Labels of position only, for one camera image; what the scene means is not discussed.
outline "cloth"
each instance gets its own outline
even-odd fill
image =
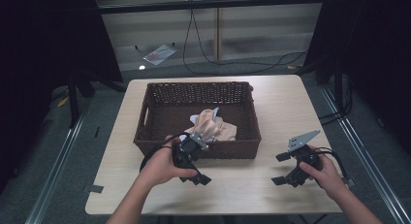
[[[203,135],[205,142],[214,141],[234,141],[236,139],[237,127],[233,124],[223,121],[223,118],[216,116],[218,108],[213,110],[203,110],[197,118],[190,119],[194,121],[194,126],[185,132],[190,134]]]

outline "wicker basket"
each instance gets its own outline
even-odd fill
[[[167,135],[192,127],[190,115],[219,107],[217,115],[237,127],[236,140],[208,144],[202,158],[253,159],[261,135],[251,91],[244,81],[149,83],[134,143],[146,155]]]

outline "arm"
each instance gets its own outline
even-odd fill
[[[382,223],[344,184],[332,160],[324,154],[319,155],[323,170],[317,171],[301,162],[300,168],[317,179],[327,195],[345,213],[350,223]]]
[[[197,174],[195,170],[174,166],[169,147],[178,142],[178,138],[173,139],[152,156],[107,223],[138,223],[145,199],[155,185],[165,183],[173,177],[192,177]]]

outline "white table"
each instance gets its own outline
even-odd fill
[[[285,176],[296,160],[278,162],[291,137],[313,130],[321,133],[309,143],[330,147],[300,77],[212,77],[191,79],[132,80],[114,123],[106,152],[94,184],[102,193],[90,193],[85,210],[89,214],[111,214],[139,174],[143,155],[133,144],[142,100],[149,82],[248,81],[253,87],[255,111],[262,136],[253,160],[200,159],[194,164],[212,178],[207,186],[174,178],[156,186],[142,214],[230,215],[341,212],[314,182],[303,186],[276,186],[270,180]]]

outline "table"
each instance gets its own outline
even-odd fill
[[[297,188],[276,186],[270,180],[285,176],[296,160],[278,162],[275,155],[286,151],[291,137],[313,130],[321,133],[309,143],[330,147],[300,77],[254,76],[189,79],[132,80],[114,123],[94,184],[102,193],[90,193],[85,210],[89,214],[111,214],[139,174],[143,155],[134,145],[142,100],[149,82],[248,81],[253,87],[255,111],[262,136],[253,160],[200,159],[195,165],[212,178],[207,186],[174,178],[154,187],[142,214],[235,215],[341,212],[314,182]]]

